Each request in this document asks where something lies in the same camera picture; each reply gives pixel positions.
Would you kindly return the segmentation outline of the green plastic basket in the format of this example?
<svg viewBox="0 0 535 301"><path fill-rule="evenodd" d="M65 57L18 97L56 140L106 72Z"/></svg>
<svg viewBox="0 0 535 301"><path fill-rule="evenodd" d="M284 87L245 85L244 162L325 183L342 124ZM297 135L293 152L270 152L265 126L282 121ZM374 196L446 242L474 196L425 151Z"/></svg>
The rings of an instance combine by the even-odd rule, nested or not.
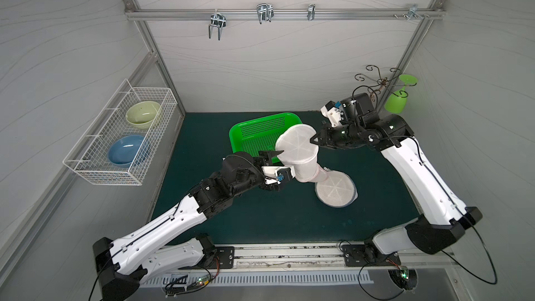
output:
<svg viewBox="0 0 535 301"><path fill-rule="evenodd" d="M260 151L274 151L279 137L290 127L302 124L294 113L281 113L235 124L229 131L234 153L246 152L259 157Z"/></svg>

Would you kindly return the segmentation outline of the round white mesh bag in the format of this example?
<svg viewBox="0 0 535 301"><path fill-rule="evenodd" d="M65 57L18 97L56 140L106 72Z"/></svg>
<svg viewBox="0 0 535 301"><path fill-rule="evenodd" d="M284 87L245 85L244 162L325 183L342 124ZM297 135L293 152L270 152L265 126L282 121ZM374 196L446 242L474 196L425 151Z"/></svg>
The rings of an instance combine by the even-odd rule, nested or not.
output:
<svg viewBox="0 0 535 301"><path fill-rule="evenodd" d="M276 150L282 151L277 158L294 169L295 179L301 183L320 183L328 178L327 171L318 163L319 147L310 142L314 135L313 127L298 124L290 127L275 144Z"/></svg>

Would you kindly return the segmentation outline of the white mesh laundry bag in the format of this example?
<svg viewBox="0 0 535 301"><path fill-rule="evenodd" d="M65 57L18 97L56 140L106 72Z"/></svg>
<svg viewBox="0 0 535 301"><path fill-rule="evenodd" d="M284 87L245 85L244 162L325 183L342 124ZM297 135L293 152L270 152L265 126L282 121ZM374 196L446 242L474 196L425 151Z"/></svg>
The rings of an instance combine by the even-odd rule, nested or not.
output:
<svg viewBox="0 0 535 301"><path fill-rule="evenodd" d="M351 177L340 171L327 171L327 178L315 185L316 196L332 208L344 208L358 198L357 188Z"/></svg>

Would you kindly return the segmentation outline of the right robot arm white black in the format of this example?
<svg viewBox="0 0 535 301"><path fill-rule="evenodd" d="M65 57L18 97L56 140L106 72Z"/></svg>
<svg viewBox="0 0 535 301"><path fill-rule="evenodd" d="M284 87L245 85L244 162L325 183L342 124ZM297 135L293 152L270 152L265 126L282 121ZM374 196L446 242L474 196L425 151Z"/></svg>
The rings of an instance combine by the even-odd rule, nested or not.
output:
<svg viewBox="0 0 535 301"><path fill-rule="evenodd" d="M406 249L434 255L455 244L482 219L482 212L467 206L437 175L414 132L399 115L380 117L366 93L321 108L325 117L311 143L329 149L367 146L379 152L398 172L410 191L420 215L411 222L383 229L364 244L364 260L386 262Z"/></svg>

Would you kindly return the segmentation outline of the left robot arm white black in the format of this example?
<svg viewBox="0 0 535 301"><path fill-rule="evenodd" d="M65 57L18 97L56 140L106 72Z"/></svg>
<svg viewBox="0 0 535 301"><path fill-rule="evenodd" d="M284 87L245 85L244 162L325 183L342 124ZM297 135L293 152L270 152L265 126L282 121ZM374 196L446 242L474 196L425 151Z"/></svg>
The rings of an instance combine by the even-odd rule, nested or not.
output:
<svg viewBox="0 0 535 301"><path fill-rule="evenodd" d="M96 266L94 287L103 300L126 300L142 283L171 268L209 265L216 248L208 236L181 245L166 245L179 235L229 208L234 198L260 188L279 191L295 178L294 167L275 166L276 151L258 157L237 152L224 158L222 168L193 186L167 212L132 233L93 244Z"/></svg>

